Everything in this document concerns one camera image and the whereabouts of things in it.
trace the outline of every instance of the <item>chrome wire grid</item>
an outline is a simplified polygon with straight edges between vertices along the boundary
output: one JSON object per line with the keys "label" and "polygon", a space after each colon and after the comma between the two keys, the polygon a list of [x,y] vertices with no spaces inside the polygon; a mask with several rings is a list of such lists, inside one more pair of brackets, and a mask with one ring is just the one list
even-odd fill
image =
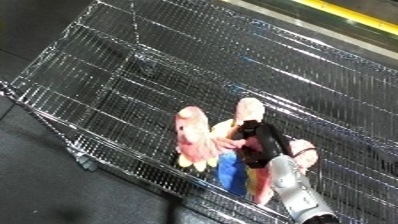
{"label": "chrome wire grid", "polygon": [[253,19],[218,1],[94,1],[12,84],[118,175],[184,198],[225,223],[290,223],[223,191],[212,169],[176,163],[173,117],[201,107],[212,125],[256,97],[265,118],[321,156],[309,172],[343,223],[398,218],[397,71]]}

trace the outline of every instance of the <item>dark floor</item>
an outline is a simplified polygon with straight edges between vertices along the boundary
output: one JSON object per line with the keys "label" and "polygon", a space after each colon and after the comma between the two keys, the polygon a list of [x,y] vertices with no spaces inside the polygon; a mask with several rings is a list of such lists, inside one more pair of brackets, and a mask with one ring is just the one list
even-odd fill
{"label": "dark floor", "polygon": [[[0,0],[0,80],[11,81],[22,72],[89,2]],[[374,9],[370,3],[352,4],[369,14]],[[395,22],[396,12],[394,8],[389,17]],[[0,98],[0,115],[9,106]],[[169,197],[104,171],[81,170],[59,142],[19,108],[0,121],[0,144],[2,223],[212,223],[182,207],[168,214],[175,204]]]}

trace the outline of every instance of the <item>pink plush head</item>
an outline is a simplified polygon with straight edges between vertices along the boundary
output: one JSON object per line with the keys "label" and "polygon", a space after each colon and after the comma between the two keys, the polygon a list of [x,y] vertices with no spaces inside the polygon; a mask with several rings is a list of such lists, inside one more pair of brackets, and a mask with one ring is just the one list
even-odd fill
{"label": "pink plush head", "polygon": [[256,98],[243,98],[239,101],[235,111],[235,122],[242,125],[244,121],[261,121],[265,113],[263,103]]}
{"label": "pink plush head", "polygon": [[175,118],[178,139],[193,144],[209,133],[209,123],[205,113],[196,106],[180,110]]}
{"label": "pink plush head", "polygon": [[[318,153],[315,150],[315,146],[309,141],[303,139],[291,141],[290,147],[292,149],[293,155],[297,155],[294,160],[300,167],[309,168],[313,166],[318,160]],[[306,149],[314,150],[309,150],[300,154],[301,151]]]}

